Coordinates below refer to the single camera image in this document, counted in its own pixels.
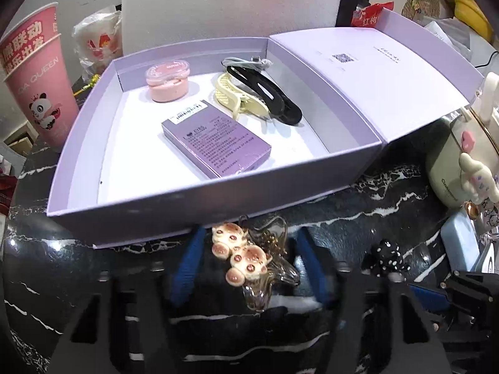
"gold ribbon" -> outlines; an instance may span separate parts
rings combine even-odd
[[[80,93],[83,93],[86,89],[93,88],[97,82],[99,81],[100,76],[98,74],[94,74],[92,76],[92,79],[90,80],[90,83],[88,83],[86,86],[83,86],[83,88],[79,89],[77,92],[73,94],[73,96],[77,96]]]
[[[491,133],[488,131],[487,127],[483,124],[482,120],[480,119],[480,117],[478,116],[478,114],[475,112],[475,110],[473,108],[471,108],[471,107],[470,107],[470,112],[473,114],[473,116],[477,120],[478,124],[481,126],[481,128],[485,132],[485,135],[487,135],[488,140],[491,141],[492,146],[494,147],[494,149],[496,150],[497,155],[499,156],[499,147],[497,147],[496,142],[494,141]]]

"black cable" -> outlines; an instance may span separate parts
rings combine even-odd
[[[485,65],[480,65],[480,66],[475,66],[475,69],[478,69],[479,67],[487,67],[489,64],[491,64],[491,60],[493,58],[493,56],[496,54],[496,53],[499,53],[498,51],[493,51],[492,54],[491,54],[491,57],[489,58],[487,64]]]

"black polka dot object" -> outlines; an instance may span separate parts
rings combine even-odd
[[[377,247],[371,250],[372,261],[371,273],[377,277],[383,277],[389,273],[402,273],[409,271],[411,267],[404,263],[400,253],[400,247],[395,242],[383,239]]]

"red fabric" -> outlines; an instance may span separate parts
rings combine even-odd
[[[52,111],[51,115],[53,115],[53,117],[54,117],[55,119],[57,119],[57,118],[59,118],[59,117],[60,117],[60,115],[61,115],[61,110],[58,108],[58,109],[56,109],[55,111]]]
[[[8,216],[16,184],[17,177],[13,175],[0,175],[0,213],[3,213],[5,216]]]

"lavender gift box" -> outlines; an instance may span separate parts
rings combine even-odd
[[[272,147],[270,156],[255,170],[211,179],[161,123],[186,103],[216,106],[214,80],[228,56],[273,61],[267,75],[303,120],[290,127],[242,114],[239,122]],[[176,59],[190,64],[189,93],[154,103],[145,71]],[[79,113],[47,214],[99,248],[312,200],[353,183],[385,144],[468,104],[481,81],[452,47],[387,10],[377,29],[207,39],[130,54],[111,63]]]

